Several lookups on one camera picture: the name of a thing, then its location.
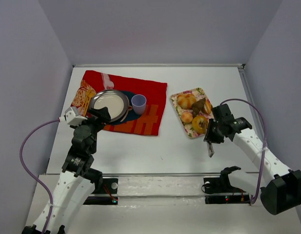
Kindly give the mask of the orange ring donut bread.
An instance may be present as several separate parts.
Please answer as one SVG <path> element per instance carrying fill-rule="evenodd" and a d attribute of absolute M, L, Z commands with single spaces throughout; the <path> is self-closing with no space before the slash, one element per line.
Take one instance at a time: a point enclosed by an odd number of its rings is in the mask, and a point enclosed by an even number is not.
<path fill-rule="evenodd" d="M 192 120 L 192 127 L 198 134 L 205 134 L 208 128 L 208 119 L 204 116 L 196 116 Z"/>

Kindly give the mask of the metal tongs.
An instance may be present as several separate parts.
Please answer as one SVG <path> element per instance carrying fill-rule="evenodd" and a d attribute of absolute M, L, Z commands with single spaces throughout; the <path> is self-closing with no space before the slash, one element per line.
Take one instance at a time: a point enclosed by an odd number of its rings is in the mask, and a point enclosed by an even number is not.
<path fill-rule="evenodd" d="M 210 158 L 212 158 L 213 155 L 214 155 L 214 149 L 213 149 L 212 142 L 207 141 L 207 149 L 208 149 L 208 156 L 209 156 Z"/>

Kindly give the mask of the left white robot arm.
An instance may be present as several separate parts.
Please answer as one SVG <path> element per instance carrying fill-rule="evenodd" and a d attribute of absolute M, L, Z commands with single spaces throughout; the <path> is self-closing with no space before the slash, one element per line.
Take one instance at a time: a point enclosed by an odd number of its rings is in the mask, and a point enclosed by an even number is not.
<path fill-rule="evenodd" d="M 111 121 L 107 107 L 88 109 L 90 117 L 83 117 L 76 107 L 70 107 L 55 122 L 65 122 L 74 129 L 72 145 L 62 165 L 62 171 L 53 191 L 25 165 L 23 148 L 19 150 L 20 162 L 25 171 L 48 193 L 49 201 L 32 226 L 24 234 L 65 234 L 76 213 L 88 196 L 100 188 L 102 172 L 91 168 L 97 150 L 97 133 Z"/>

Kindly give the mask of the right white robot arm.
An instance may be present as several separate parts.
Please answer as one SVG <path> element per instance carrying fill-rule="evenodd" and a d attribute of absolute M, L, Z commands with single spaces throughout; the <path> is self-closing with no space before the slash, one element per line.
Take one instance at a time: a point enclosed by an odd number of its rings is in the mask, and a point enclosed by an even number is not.
<path fill-rule="evenodd" d="M 301 205 L 301 170 L 293 171 L 282 163 L 261 141 L 252 125 L 243 117 L 235 118 L 227 104 L 212 108 L 214 118 L 209 120 L 204 141 L 209 156 L 213 156 L 213 144 L 230 139 L 259 169 L 258 177 L 251 178 L 238 166 L 226 167 L 219 177 L 205 184 L 205 193 L 236 193 L 242 190 L 249 194 L 250 204 L 259 198 L 264 208 L 272 215 Z"/>

